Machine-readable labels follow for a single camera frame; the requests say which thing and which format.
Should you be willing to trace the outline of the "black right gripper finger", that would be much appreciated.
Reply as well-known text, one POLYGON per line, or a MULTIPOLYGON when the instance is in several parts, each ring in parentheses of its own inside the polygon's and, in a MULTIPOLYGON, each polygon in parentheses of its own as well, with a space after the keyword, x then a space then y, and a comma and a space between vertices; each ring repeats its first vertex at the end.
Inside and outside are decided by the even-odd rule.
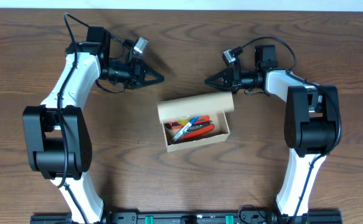
POLYGON ((216 84, 214 84, 212 82, 205 82, 205 84, 207 86, 210 86, 210 87, 215 88, 215 89, 220 90, 220 91, 230 91, 229 88, 224 87, 223 85, 216 85, 216 84))
POLYGON ((223 69, 220 72, 217 72, 216 74, 210 76, 209 78, 205 79, 205 83, 223 83, 224 78, 227 77, 228 69, 223 69))

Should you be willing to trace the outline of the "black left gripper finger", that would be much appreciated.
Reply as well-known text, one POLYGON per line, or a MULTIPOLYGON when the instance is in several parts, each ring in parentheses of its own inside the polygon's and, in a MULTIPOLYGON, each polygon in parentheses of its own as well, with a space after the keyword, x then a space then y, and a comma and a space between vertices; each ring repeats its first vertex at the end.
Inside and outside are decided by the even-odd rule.
POLYGON ((156 78, 154 80, 144 80, 141 84, 141 88, 143 87, 147 87, 147 86, 151 86, 151 85, 155 85, 155 84, 158 84, 158 83, 161 83, 164 81, 164 78, 156 78))
POLYGON ((151 68, 148 64, 144 65, 144 69, 147 75, 153 77, 156 80, 163 80, 164 76, 162 74, 160 74, 159 72, 157 72, 156 70, 154 70, 153 68, 151 68))

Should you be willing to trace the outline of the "cardboard box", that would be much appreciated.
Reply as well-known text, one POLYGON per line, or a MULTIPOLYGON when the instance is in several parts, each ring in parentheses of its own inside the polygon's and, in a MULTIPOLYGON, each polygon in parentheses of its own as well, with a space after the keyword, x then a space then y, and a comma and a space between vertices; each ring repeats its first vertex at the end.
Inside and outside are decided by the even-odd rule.
POLYGON ((233 98, 229 92, 209 93, 158 103, 159 120, 163 126, 167 152, 225 141, 230 135, 226 114, 233 110, 233 98), (185 115, 192 115, 193 117, 209 115, 215 128, 199 137, 193 139, 181 137, 175 143, 170 144, 171 139, 179 130, 169 130, 165 124, 185 115))

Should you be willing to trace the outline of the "red utility knife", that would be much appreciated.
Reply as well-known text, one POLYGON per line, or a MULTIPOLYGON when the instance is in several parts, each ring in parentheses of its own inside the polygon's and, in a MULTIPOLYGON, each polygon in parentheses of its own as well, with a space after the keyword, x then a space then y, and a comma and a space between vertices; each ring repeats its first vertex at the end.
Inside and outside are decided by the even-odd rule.
MULTIPOLYGON (((169 130, 176 130, 183 128, 187 123, 189 122, 189 119, 179 119, 179 120, 172 120, 165 124, 165 127, 169 130)), ((210 116, 209 115, 203 115, 198 118, 198 120, 193 124, 193 126, 202 125, 210 123, 210 116)))

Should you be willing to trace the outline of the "yellow tape roll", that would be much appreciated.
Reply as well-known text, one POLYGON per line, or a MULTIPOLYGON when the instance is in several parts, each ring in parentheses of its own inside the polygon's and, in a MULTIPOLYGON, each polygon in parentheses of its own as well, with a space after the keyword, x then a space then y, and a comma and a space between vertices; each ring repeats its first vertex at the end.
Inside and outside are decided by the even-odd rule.
POLYGON ((192 118, 192 115, 185 115, 177 118, 176 121, 179 123, 188 123, 192 118))

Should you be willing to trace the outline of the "blue capped white marker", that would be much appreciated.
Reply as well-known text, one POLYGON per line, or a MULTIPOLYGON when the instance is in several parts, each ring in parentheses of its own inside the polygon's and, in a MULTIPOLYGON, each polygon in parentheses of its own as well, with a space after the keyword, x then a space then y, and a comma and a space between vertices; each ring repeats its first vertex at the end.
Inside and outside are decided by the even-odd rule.
POLYGON ((171 139, 170 144, 175 143, 176 141, 178 141, 183 135, 184 133, 199 119, 198 116, 193 117, 192 119, 189 120, 188 123, 186 123, 184 125, 184 127, 171 139))

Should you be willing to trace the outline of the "black marker pen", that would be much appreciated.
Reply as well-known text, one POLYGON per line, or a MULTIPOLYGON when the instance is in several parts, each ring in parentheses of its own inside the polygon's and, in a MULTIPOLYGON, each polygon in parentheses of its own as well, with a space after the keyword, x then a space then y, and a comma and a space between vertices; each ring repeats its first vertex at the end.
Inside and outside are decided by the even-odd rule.
POLYGON ((204 123, 193 124, 193 125, 189 128, 189 130, 190 130, 190 129, 191 129, 191 130, 201 129, 201 128, 204 128, 204 127, 209 126, 209 125, 211 125, 211 124, 212 124, 212 122, 211 122, 211 121, 207 121, 207 122, 204 122, 204 123))

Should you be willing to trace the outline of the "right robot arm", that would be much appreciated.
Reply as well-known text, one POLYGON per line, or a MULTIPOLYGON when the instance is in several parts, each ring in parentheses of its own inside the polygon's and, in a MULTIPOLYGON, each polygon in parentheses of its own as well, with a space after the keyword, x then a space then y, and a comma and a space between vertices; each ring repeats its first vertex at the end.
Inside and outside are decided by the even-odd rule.
POLYGON ((237 93, 261 89, 286 103, 284 138, 289 159, 275 211, 267 216, 275 223, 308 223, 308 200, 316 175, 341 140, 342 125, 337 88, 320 85, 278 66, 274 45, 255 47, 255 68, 242 70, 242 47, 222 54, 227 68, 205 80, 222 91, 237 93))

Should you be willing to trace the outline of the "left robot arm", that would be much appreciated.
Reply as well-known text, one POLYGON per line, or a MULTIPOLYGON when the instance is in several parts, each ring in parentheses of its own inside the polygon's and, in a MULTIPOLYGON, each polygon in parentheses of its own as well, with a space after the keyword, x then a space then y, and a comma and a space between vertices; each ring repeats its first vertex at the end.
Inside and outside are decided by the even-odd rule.
POLYGON ((31 169, 60 190, 70 209, 66 215, 33 215, 31 223, 112 222, 88 171, 92 142, 83 108, 99 80, 119 83, 124 90, 164 81, 141 58, 146 39, 121 42, 129 50, 124 62, 110 57, 110 43, 115 39, 104 27, 88 27, 86 40, 73 40, 66 48, 65 68, 48 97, 39 106, 27 106, 22 114, 31 169))

